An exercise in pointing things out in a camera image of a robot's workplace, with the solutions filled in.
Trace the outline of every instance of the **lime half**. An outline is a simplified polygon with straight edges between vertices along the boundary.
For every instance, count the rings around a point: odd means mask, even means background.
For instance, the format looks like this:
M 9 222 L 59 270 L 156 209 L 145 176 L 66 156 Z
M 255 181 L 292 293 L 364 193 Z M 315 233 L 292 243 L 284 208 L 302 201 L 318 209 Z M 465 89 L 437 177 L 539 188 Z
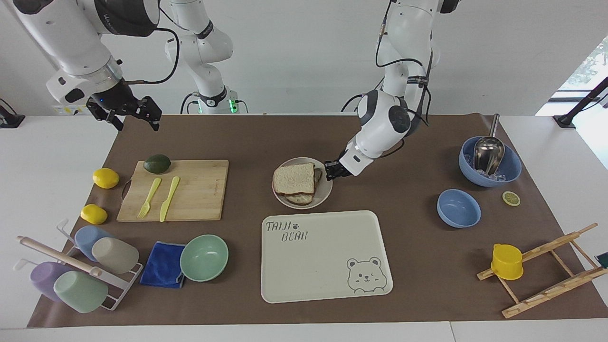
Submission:
M 502 193 L 502 200 L 505 201 L 506 204 L 516 207 L 521 203 L 519 196 L 516 193 L 511 191 L 505 191 Z

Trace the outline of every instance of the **ice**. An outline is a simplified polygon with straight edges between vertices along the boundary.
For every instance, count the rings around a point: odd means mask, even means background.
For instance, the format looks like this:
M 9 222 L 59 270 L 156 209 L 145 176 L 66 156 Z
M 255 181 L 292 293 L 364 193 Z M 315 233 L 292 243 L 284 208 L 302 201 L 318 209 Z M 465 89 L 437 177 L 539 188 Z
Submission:
M 471 168 L 473 168 L 473 157 L 471 155 L 465 155 L 465 161 L 467 162 L 467 164 L 469 164 L 469 166 L 471 166 Z M 487 175 L 485 173 L 485 171 L 483 170 L 476 170 L 477 173 L 479 173 L 480 175 L 484 176 L 485 178 L 489 179 L 489 180 L 493 180 L 496 182 L 506 182 L 506 176 L 502 173 L 500 173 L 500 169 L 496 170 L 496 173 L 493 175 Z

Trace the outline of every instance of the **purple cup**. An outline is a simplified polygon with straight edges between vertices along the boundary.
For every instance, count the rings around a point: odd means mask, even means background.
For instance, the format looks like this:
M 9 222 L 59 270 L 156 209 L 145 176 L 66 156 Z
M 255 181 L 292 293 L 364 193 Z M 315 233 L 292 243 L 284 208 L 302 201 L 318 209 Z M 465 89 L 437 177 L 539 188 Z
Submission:
M 89 258 L 89 260 L 97 262 L 97 259 L 93 256 L 92 252 L 93 245 L 95 245 L 95 242 L 104 237 L 114 236 L 102 228 L 96 226 L 84 226 L 76 232 L 76 235 L 74 235 L 74 241 L 76 241 L 76 245 L 82 254 Z
M 30 281 L 44 296 L 53 302 L 61 302 L 62 300 L 53 290 L 53 285 L 62 274 L 73 270 L 73 268 L 58 262 L 45 261 L 34 267 L 30 273 Z

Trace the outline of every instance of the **yellow mug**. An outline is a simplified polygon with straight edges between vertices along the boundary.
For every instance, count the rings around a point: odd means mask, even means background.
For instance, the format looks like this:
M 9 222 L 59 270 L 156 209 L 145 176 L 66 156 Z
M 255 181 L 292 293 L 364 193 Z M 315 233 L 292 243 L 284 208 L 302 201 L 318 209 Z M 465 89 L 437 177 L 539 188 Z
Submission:
M 522 252 L 515 246 L 494 245 L 492 252 L 492 271 L 504 280 L 514 281 L 523 276 Z

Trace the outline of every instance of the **bread slice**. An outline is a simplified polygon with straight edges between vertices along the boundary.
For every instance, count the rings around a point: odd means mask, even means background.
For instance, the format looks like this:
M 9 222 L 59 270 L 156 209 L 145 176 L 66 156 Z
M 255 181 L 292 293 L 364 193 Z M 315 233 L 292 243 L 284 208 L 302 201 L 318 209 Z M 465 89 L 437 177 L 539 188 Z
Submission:
M 321 180 L 321 176 L 323 176 L 323 171 L 321 169 L 314 169 L 314 189 L 317 190 L 317 184 Z M 299 206 L 305 206 L 310 204 L 313 201 L 314 194 L 298 194 L 298 195 L 285 195 L 285 199 L 293 204 L 297 204 Z
M 314 194 L 314 164 L 285 165 L 274 171 L 272 187 L 277 194 Z

